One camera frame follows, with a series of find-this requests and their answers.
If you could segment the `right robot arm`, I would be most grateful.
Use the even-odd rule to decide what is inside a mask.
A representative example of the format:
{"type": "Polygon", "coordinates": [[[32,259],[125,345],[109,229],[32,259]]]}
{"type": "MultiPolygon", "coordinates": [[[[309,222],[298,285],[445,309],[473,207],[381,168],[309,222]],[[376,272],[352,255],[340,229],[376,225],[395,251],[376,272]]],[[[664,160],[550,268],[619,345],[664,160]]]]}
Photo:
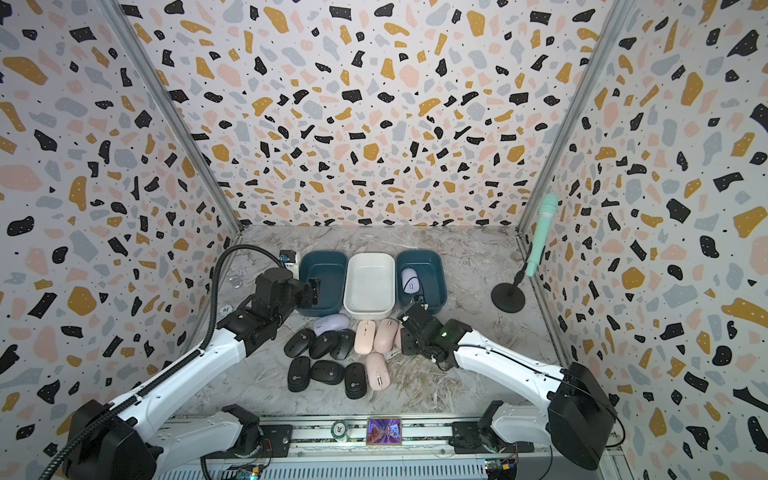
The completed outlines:
{"type": "Polygon", "coordinates": [[[598,469],[618,414],[592,372],[573,362],[564,368],[512,351],[456,319],[443,323],[419,304],[398,318],[402,346],[440,369],[463,369],[487,377],[527,400],[535,413],[494,400],[468,434],[454,432],[453,445],[506,453],[519,443],[551,446],[572,464],[598,469]]]}

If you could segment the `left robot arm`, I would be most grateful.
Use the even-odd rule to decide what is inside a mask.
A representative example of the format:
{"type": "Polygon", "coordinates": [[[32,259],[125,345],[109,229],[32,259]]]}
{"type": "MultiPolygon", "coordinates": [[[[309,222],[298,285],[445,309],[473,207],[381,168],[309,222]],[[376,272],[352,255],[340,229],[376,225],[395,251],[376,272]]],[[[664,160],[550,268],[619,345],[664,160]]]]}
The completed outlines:
{"type": "Polygon", "coordinates": [[[135,389],[72,418],[61,471],[69,479],[154,479],[211,453],[251,456],[263,448],[260,419],[238,405],[165,429],[165,422],[210,381],[275,339],[297,309],[317,304],[319,283],[285,268],[256,278],[255,291],[215,325],[211,339],[135,389]]]}

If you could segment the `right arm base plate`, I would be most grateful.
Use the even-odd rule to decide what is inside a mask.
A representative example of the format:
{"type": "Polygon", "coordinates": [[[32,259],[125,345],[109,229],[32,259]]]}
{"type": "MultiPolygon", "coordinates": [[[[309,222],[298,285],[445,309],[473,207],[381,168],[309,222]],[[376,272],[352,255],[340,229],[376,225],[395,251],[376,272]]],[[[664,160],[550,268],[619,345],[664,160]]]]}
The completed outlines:
{"type": "Polygon", "coordinates": [[[535,447],[530,442],[505,443],[504,448],[493,446],[490,440],[481,436],[477,422],[456,421],[451,424],[448,444],[457,454],[504,454],[532,453],[535,447]]]}

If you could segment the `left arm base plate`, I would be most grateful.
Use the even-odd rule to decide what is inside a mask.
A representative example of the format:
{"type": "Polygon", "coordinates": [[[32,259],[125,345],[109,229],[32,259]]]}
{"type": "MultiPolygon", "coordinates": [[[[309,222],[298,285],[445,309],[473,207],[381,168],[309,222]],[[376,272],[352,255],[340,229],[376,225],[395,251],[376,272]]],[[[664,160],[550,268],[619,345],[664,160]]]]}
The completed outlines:
{"type": "Polygon", "coordinates": [[[293,426],[246,425],[227,454],[239,458],[285,458],[290,449],[293,426]]]}

